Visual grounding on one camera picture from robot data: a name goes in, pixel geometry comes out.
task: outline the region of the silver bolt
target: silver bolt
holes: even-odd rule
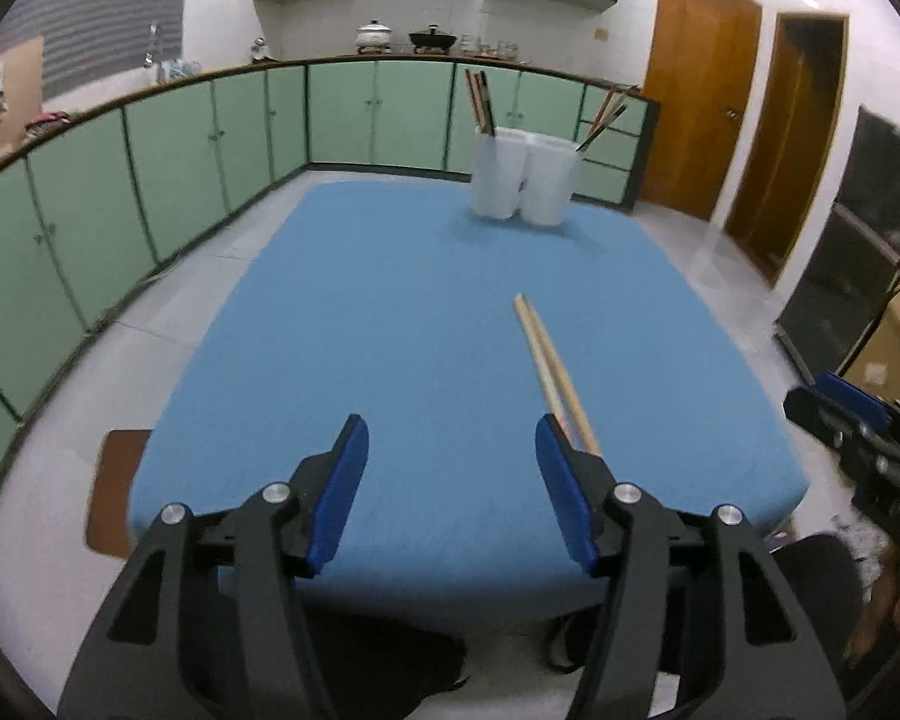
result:
[[[283,503],[290,497],[290,488],[283,482],[274,482],[264,487],[264,500],[267,503]]]
[[[739,525],[744,521],[743,512],[728,503],[723,504],[720,509],[717,509],[717,517],[720,517],[720,522],[725,525]]]
[[[187,515],[187,509],[183,508],[182,503],[172,503],[163,508],[160,512],[160,519],[168,525],[176,525],[183,522],[183,518]]]
[[[616,485],[613,488],[613,497],[616,498],[620,503],[636,503],[643,496],[640,488],[637,485],[631,485],[628,482],[624,482],[621,485]]]

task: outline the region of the tiled floor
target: tiled floor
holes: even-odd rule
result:
[[[115,428],[151,428],[218,309],[312,186],[348,173],[310,172],[248,211],[150,286],[88,351],[21,449],[0,497],[0,645],[36,694],[55,707],[74,655],[120,562],[83,545],[98,449]],[[746,258],[702,221],[655,206],[636,218],[708,304],[775,403],[796,378],[773,344],[781,306]],[[850,516],[826,450],[792,430],[811,480],[794,518],[802,535]],[[540,630],[470,643],[474,676],[429,700],[415,720],[563,717],[577,675],[540,665]],[[660,698],[673,693],[660,685]]]

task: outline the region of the pot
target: pot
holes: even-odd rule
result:
[[[410,42],[418,49],[439,49],[448,52],[453,43],[457,42],[456,35],[448,35],[437,29],[437,25],[432,23],[425,31],[411,32]]]
[[[374,19],[357,30],[358,49],[385,49],[389,47],[392,30]]]

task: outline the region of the table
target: table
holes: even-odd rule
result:
[[[434,630],[599,603],[567,557],[533,451],[545,403],[512,300],[543,318],[621,481],[732,501],[768,530],[806,479],[746,361],[631,218],[573,204],[556,231],[491,223],[467,186],[309,192],[221,309],[151,435],[130,526],[236,506],[330,448],[370,460],[336,560],[301,592]]]

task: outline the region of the brown door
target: brown door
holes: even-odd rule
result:
[[[641,196],[710,218],[754,77],[753,0],[659,0],[644,94],[660,120]]]
[[[843,16],[781,14],[770,79],[727,234],[763,274],[783,270],[833,137],[844,77]]]

